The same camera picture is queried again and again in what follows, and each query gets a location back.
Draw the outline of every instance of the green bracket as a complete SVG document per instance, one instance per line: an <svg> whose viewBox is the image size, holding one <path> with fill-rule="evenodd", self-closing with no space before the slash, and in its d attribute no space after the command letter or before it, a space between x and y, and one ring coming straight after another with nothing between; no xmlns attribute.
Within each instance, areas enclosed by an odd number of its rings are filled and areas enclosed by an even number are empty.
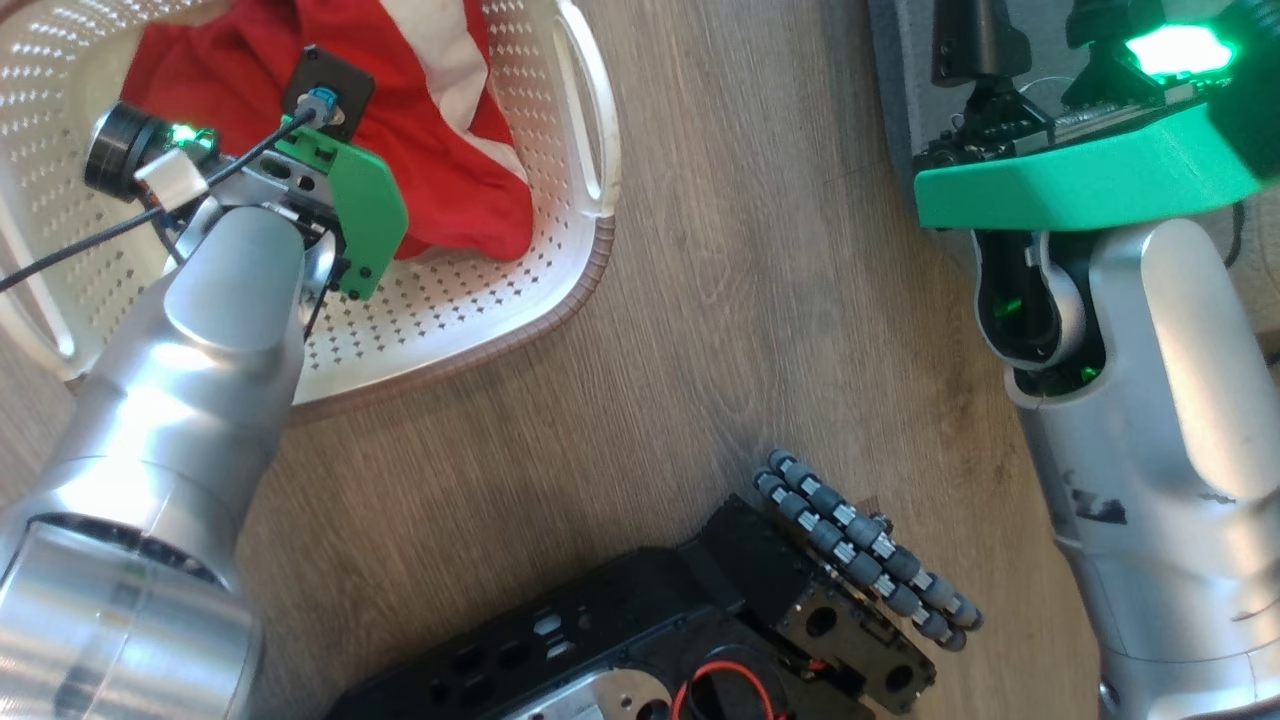
<svg viewBox="0 0 1280 720"><path fill-rule="evenodd" d="M351 263L338 290L352 300L369 300L408 232L408 209L390 168L378 155L311 128L275 149L329 178L346 242L342 256Z"/></svg>
<svg viewBox="0 0 1280 720"><path fill-rule="evenodd" d="M920 173L927 228L1093 231L1197 215L1265 190L1204 104L1038 155Z"/></svg>

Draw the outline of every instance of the laundry basket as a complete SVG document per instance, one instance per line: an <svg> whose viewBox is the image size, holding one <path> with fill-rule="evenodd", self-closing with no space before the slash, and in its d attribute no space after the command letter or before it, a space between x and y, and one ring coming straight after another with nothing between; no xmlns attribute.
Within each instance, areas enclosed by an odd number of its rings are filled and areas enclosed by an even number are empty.
<svg viewBox="0 0 1280 720"><path fill-rule="evenodd" d="M119 94L142 27L202 0L42 0L0 24L0 236L9 269L138 213L87 190L88 132ZM485 0L490 82L534 196L516 263L431 251L365 301L330 296L307 342L307 415L479 365L544 334L594 291L613 242L618 127L571 0ZM0 296L0 328L63 380L93 365L164 249L140 228Z"/></svg>

